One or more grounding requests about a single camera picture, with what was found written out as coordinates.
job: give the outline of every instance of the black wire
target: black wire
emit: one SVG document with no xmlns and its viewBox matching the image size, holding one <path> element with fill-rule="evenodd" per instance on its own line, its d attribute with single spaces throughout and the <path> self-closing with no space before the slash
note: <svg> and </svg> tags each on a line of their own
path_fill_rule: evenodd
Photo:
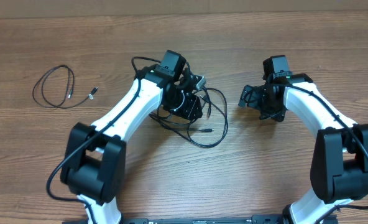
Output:
<svg viewBox="0 0 368 224">
<path fill-rule="evenodd" d="M 135 59 L 150 60 L 150 61 L 157 62 L 157 63 L 161 62 L 160 60 L 156 60 L 156 59 L 153 59 L 153 58 L 140 57 L 140 56 L 132 57 L 132 66 L 133 66 L 133 69 L 136 73 L 137 73 L 137 67 L 136 67 L 136 64 L 134 63 Z"/>
<path fill-rule="evenodd" d="M 45 82 L 47 80 L 47 78 L 54 72 L 56 71 L 57 69 L 59 68 L 66 68 L 68 70 L 68 81 L 67 81 L 67 89 L 65 90 L 65 95 L 64 95 L 64 99 L 62 100 L 61 103 L 55 105 L 51 102 L 49 102 L 49 100 L 46 99 L 46 96 L 44 94 L 44 85 L 45 85 Z M 71 74 L 72 74 L 72 85 L 71 85 L 71 90 L 69 90 L 70 88 L 70 77 L 71 77 Z M 49 105 L 49 106 L 45 106 L 41 103 L 39 103 L 36 98 L 35 98 L 35 89 L 37 86 L 39 86 L 40 82 L 42 82 L 42 87 L 41 87 L 41 93 L 42 93 L 42 97 L 43 97 L 43 100 Z M 44 107 L 44 108 L 60 108 L 60 109 L 70 109 L 70 108 L 74 108 L 76 106 L 79 106 L 81 105 L 82 103 L 84 103 L 88 98 L 89 96 L 86 96 L 85 99 L 83 99 L 82 101 L 80 101 L 79 103 L 75 104 L 75 105 L 72 105 L 72 106 L 62 106 L 64 103 L 65 103 L 65 100 L 67 99 L 67 95 L 72 95 L 73 93 L 73 87 L 75 86 L 75 75 L 73 74 L 73 71 L 70 67 L 68 67 L 68 65 L 59 65 L 59 66 L 56 66 L 52 69 L 50 69 L 49 71 L 47 71 L 46 73 L 44 73 L 44 75 L 42 75 L 42 77 L 40 77 L 40 79 L 36 82 L 35 86 L 34 86 L 34 89 L 32 90 L 32 98 L 34 99 L 34 101 L 41 107 Z"/>
<path fill-rule="evenodd" d="M 56 166 L 56 168 L 53 170 L 53 172 L 50 174 L 50 177 L 47 180 L 46 183 L 46 191 L 48 193 L 48 195 L 55 199 L 55 200 L 61 200 L 61 201 L 65 201 L 65 202 L 80 202 L 86 205 L 86 208 L 89 209 L 89 213 L 90 213 L 90 217 L 91 217 L 91 221 L 96 224 L 96 220 L 94 217 L 94 213 L 93 213 L 93 209 L 91 208 L 90 204 L 84 200 L 80 200 L 80 199 L 75 199 L 75 198 L 64 198 L 64 197 L 58 197 L 55 196 L 51 190 L 50 190 L 50 186 L 52 183 L 52 180 L 54 178 L 54 176 L 57 174 L 57 172 L 64 166 L 64 164 L 66 164 L 76 153 L 80 152 L 81 150 L 85 149 L 86 147 L 88 147 L 91 143 L 93 143 L 93 141 L 95 139 L 97 139 L 100 135 L 102 135 L 103 132 L 105 132 L 105 130 L 107 130 L 109 127 L 111 127 L 129 108 L 130 106 L 134 103 L 134 101 L 136 100 L 136 98 L 139 96 L 140 90 L 141 90 L 141 81 L 139 81 L 139 86 L 138 89 L 136 91 L 136 93 L 134 94 L 132 100 L 125 106 L 125 108 L 123 108 L 123 110 L 116 115 L 116 117 L 114 119 L 112 119 L 103 129 L 101 129 L 100 131 L 98 131 L 95 135 L 93 135 L 92 137 L 90 137 L 88 140 L 86 140 L 82 145 L 80 145 L 77 149 L 75 149 L 71 154 L 69 154 L 66 158 L 64 158 L 64 160 L 61 161 L 61 163 L 59 163 L 58 166 Z"/>
<path fill-rule="evenodd" d="M 300 88 L 298 86 L 284 85 L 284 84 L 270 84 L 270 85 L 272 85 L 272 86 L 282 86 L 282 87 L 294 88 L 296 90 L 300 90 L 300 91 L 305 92 L 305 93 L 313 96 L 314 98 L 316 98 L 326 108 L 326 110 L 328 110 L 328 112 L 335 118 L 335 120 L 338 121 L 338 123 L 341 126 L 343 126 L 345 128 L 345 130 L 351 135 L 351 137 L 353 138 L 353 140 L 355 140 L 356 144 L 361 149 L 361 152 L 363 153 L 364 157 L 368 161 L 368 153 L 365 150 L 364 145 L 361 143 L 361 141 L 358 139 L 358 137 L 353 133 L 353 131 L 351 130 L 351 128 L 349 128 L 349 126 L 347 126 L 341 120 L 341 118 L 334 113 L 334 111 L 329 107 L 328 104 L 326 104 L 326 102 L 324 100 L 322 100 L 322 98 L 320 98 L 318 95 L 314 94 L 312 91 L 305 90 L 305 89 Z M 330 210 L 328 210 L 321 218 L 319 218 L 317 221 L 315 221 L 315 223 L 318 223 L 319 224 L 322 220 L 324 220 L 325 218 L 327 218 L 328 216 L 330 216 L 334 211 L 339 210 L 340 208 L 352 208 L 352 209 L 359 209 L 359 210 L 368 210 L 368 205 L 367 206 L 360 206 L 360 205 L 336 205 L 335 207 L 333 207 Z"/>
<path fill-rule="evenodd" d="M 262 86 L 251 86 L 251 87 L 252 87 L 252 89 L 250 91 L 248 91 L 247 93 L 245 93 L 245 95 L 243 97 L 243 100 L 247 104 L 247 106 L 249 106 L 249 103 L 254 103 L 256 101 L 259 101 L 259 100 L 263 99 L 263 97 L 261 96 L 260 98 L 256 98 L 256 99 L 251 100 L 252 94 L 253 94 L 253 92 L 255 92 L 255 89 L 264 88 L 264 86 L 262 85 Z"/>
<path fill-rule="evenodd" d="M 153 62 L 157 62 L 157 63 L 160 63 L 159 60 L 156 60 L 156 59 L 153 59 L 153 58 L 147 58 L 147 57 L 133 57 L 132 58 L 132 66 L 133 66 L 133 69 L 134 71 L 137 73 L 137 67 L 134 63 L 134 60 L 135 59 L 142 59 L 142 60 L 150 60 L 150 61 L 153 61 Z M 186 62 L 186 65 L 187 65 L 187 69 L 188 69 L 188 74 L 187 75 L 193 75 L 193 73 L 191 72 L 191 67 L 190 67 L 190 64 L 188 62 Z M 187 82 L 190 80 L 189 77 L 184 77 L 186 79 L 186 82 L 184 84 L 182 84 L 182 86 L 187 86 Z M 224 109 L 225 109 L 225 112 L 223 112 L 220 108 L 218 108 L 214 103 L 211 102 L 210 100 L 210 97 L 209 97 L 209 93 L 208 93 L 208 90 L 212 90 L 212 91 L 217 91 L 224 99 Z M 193 132 L 193 131 L 199 131 L 199 132 L 206 132 L 206 130 L 209 130 L 209 129 L 192 129 L 190 128 L 190 126 L 195 123 L 195 121 L 197 119 L 193 119 L 191 120 L 190 122 L 188 123 L 175 123 L 175 122 L 172 122 L 172 121 L 169 121 L 169 117 L 171 117 L 172 113 L 170 113 L 169 116 L 166 116 L 166 117 L 161 117 L 159 116 L 159 109 L 157 109 L 157 113 L 155 114 L 154 112 L 152 112 L 151 114 L 149 114 L 150 118 L 152 118 L 153 120 L 155 120 L 156 122 L 158 122 L 163 128 L 169 130 L 169 131 L 173 131 L 174 133 L 178 134 L 179 136 L 181 136 L 183 139 L 191 142 L 192 144 L 196 145 L 196 146 L 199 146 L 199 147 L 205 147 L 205 148 L 211 148 L 211 147 L 215 147 L 217 146 L 218 144 L 220 144 L 220 142 L 226 137 L 227 135 L 227 132 L 228 132 L 228 118 L 227 118 L 227 99 L 226 97 L 224 96 L 224 94 L 215 89 L 215 88 L 206 88 L 204 87 L 202 90 L 198 90 L 195 93 L 198 93 L 199 91 L 204 91 L 205 92 L 205 98 L 201 98 L 204 103 L 202 105 L 202 109 L 204 108 L 205 104 L 209 104 L 209 108 L 208 108 L 208 116 L 210 116 L 211 114 L 211 106 L 213 105 L 223 116 L 224 116 L 224 129 L 223 129 L 223 134 L 220 138 L 220 140 L 216 141 L 215 143 L 212 143 L 212 144 L 200 144 L 200 143 L 197 143 L 196 141 L 194 141 L 191 136 L 190 136 L 190 132 Z M 186 129 L 183 129 L 183 128 L 173 128 L 171 126 L 169 126 L 168 124 L 172 124 L 172 125 L 176 125 L 176 126 L 186 126 Z M 187 133 L 187 136 L 183 135 L 182 133 L 180 133 L 179 131 L 186 131 Z"/>
<path fill-rule="evenodd" d="M 264 120 L 264 119 L 270 119 L 270 118 L 273 118 L 275 117 L 276 115 L 278 115 L 279 113 L 281 113 L 282 110 L 276 112 L 275 114 L 269 114 L 267 117 L 265 116 L 260 116 L 260 120 Z"/>
</svg>

